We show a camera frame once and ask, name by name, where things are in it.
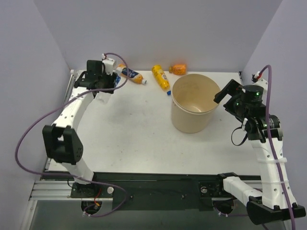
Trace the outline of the blue label water bottle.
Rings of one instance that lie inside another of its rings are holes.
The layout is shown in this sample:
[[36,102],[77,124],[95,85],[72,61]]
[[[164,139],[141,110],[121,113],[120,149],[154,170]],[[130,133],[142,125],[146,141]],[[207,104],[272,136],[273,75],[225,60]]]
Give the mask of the blue label water bottle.
[[[117,87],[118,83],[120,82],[121,77],[116,74],[115,80],[110,84],[109,88],[115,88]],[[95,100],[99,101],[100,103],[107,104],[111,96],[113,95],[113,91],[108,92],[98,92],[96,94]]]

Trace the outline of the orange bottle with blue label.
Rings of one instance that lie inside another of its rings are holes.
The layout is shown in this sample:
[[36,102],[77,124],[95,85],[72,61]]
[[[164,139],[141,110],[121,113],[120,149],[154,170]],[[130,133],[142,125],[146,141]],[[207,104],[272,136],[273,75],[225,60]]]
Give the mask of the orange bottle with blue label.
[[147,80],[140,73],[127,68],[124,64],[119,64],[116,68],[116,72],[136,84],[145,85],[147,83]]

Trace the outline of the tan round bin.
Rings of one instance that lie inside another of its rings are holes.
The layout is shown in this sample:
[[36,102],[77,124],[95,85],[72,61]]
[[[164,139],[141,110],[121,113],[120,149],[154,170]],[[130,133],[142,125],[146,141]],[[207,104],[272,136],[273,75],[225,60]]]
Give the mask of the tan round bin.
[[174,83],[171,90],[171,121],[183,133],[198,133],[206,128],[218,103],[218,84],[201,74],[187,74]]

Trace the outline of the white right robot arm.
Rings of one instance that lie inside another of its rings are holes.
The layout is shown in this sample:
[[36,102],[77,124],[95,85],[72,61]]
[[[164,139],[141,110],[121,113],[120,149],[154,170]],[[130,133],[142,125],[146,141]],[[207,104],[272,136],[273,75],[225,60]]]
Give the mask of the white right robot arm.
[[245,139],[256,153],[261,191],[247,185],[234,173],[219,175],[223,190],[244,204],[255,225],[289,220],[290,210],[294,218],[306,216],[305,208],[297,203],[287,179],[280,120],[275,115],[266,115],[263,91],[261,86],[242,86],[230,80],[214,98],[219,103],[226,95],[231,96],[224,108],[241,123],[240,128],[246,132]]

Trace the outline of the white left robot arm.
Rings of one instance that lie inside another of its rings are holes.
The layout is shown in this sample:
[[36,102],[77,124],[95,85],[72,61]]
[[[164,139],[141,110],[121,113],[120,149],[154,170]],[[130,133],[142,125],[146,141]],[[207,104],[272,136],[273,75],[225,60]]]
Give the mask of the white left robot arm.
[[106,58],[102,61],[88,60],[86,70],[82,73],[73,70],[75,76],[69,104],[51,125],[42,130],[48,158],[61,164],[75,175],[78,184],[90,184],[94,172],[83,159],[83,144],[78,137],[77,129],[88,105],[98,94],[97,89],[107,89],[111,95],[118,84],[115,73],[116,61]]

